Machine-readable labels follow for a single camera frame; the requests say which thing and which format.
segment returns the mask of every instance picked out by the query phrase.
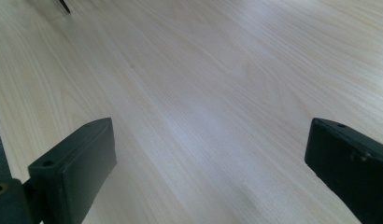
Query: black clamp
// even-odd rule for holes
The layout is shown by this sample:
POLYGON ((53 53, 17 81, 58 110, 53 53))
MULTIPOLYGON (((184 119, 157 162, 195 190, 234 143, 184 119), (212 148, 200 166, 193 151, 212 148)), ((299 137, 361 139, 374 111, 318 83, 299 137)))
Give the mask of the black clamp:
POLYGON ((111 119, 87 123, 29 167, 0 181, 0 223, 79 224, 116 165, 111 119))

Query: wooden floor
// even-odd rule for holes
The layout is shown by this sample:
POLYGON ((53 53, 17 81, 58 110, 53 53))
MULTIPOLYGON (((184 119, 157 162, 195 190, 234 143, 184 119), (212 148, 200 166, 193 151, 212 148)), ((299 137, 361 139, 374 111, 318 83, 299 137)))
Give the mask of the wooden floor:
POLYGON ((383 143, 383 0, 0 0, 14 177, 111 117, 84 223, 359 223, 304 162, 310 121, 383 143))

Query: light wood grain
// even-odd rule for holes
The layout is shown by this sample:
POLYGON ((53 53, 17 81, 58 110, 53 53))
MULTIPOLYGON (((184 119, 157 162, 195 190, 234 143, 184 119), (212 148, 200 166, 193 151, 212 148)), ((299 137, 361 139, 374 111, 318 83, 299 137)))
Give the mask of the light wood grain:
POLYGON ((0 0, 14 177, 111 117, 84 223, 358 223, 305 165, 310 120, 383 143, 383 0, 0 0))

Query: black block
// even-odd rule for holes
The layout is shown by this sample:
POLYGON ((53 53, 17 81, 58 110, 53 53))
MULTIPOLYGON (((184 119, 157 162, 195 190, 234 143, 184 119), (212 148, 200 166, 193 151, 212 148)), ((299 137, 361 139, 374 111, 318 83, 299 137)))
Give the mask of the black block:
POLYGON ((45 224, 79 224, 116 164, 111 119, 83 125, 29 166, 50 212, 45 224))
POLYGON ((362 223, 383 223, 382 144, 346 125, 313 119, 305 163, 362 223))

